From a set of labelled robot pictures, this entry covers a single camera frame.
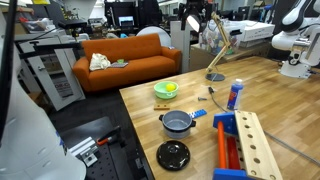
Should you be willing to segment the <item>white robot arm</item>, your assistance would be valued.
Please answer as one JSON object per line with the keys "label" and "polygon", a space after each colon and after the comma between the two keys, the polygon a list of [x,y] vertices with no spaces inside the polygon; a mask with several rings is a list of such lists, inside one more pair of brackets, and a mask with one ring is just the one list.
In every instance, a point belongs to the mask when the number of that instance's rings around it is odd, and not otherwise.
{"label": "white robot arm", "polygon": [[9,0],[0,26],[0,180],[84,180],[86,166],[68,152],[45,111],[18,81],[16,10],[17,0]]}

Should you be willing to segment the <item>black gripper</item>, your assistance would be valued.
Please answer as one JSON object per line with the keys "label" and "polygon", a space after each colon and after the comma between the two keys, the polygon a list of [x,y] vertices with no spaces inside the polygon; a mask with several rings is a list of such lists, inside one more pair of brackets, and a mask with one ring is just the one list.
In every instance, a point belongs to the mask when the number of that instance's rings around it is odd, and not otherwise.
{"label": "black gripper", "polygon": [[187,0],[178,7],[178,19],[181,21],[182,31],[185,30],[186,24],[189,24],[194,31],[202,31],[211,20],[216,21],[218,18],[218,14],[213,10],[213,4],[208,0]]}

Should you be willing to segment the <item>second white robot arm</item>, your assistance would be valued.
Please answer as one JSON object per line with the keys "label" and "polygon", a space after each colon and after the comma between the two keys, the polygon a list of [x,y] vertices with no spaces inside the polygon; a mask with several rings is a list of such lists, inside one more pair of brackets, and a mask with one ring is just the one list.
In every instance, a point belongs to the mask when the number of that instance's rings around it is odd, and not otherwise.
{"label": "second white robot arm", "polygon": [[[304,13],[312,0],[296,0],[290,11],[282,18],[281,32],[272,38],[272,46],[283,51],[290,51],[290,56],[286,61],[282,61],[279,72],[282,75],[294,78],[309,78],[311,67],[319,65],[320,55],[320,19],[305,18]],[[186,22],[199,32],[201,21],[200,11],[204,9],[203,0],[187,0],[186,5],[179,5],[178,16],[182,21],[181,30],[185,30]],[[226,35],[222,21],[217,13],[212,12],[210,18],[215,22],[224,46],[218,55],[206,68],[206,78],[213,81],[217,76],[214,66],[223,57],[227,49],[231,48],[231,43]]]}

